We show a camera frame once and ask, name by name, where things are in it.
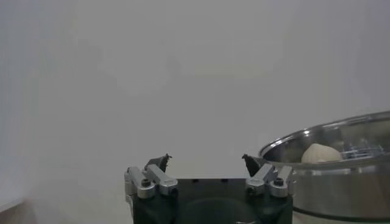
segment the garlic bulb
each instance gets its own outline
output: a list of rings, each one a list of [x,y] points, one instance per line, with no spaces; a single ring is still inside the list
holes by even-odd
[[[302,155],[302,163],[322,163],[342,160],[341,154],[332,147],[312,144]]]

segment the white backdrop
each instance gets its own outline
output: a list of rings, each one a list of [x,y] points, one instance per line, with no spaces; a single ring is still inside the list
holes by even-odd
[[[241,155],[277,137],[390,109],[388,9],[1,1],[0,162],[24,222],[127,223],[129,165],[169,152],[170,175],[243,177]]]

